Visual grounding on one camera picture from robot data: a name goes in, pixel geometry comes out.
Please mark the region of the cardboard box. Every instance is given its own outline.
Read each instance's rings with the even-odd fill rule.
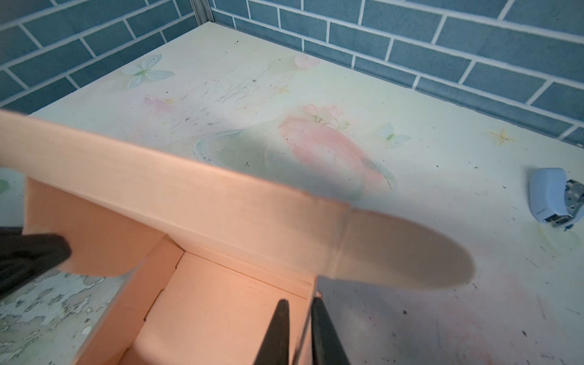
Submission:
[[[133,270],[78,364],[253,363],[281,298],[290,361],[310,360],[318,275],[439,288],[474,273],[412,222],[17,114],[0,112],[0,165],[28,176],[25,234],[71,245],[63,270]]]

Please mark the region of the stapler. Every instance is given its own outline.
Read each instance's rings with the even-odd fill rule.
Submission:
[[[529,207],[542,223],[565,231],[584,217],[584,184],[560,168],[537,169],[529,181]]]

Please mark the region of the tabletop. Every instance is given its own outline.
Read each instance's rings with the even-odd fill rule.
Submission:
[[[33,116],[420,223],[471,253],[448,290],[319,280],[354,364],[584,362],[584,224],[529,210],[529,174],[584,150],[206,23]],[[0,224],[22,176],[0,169]]]

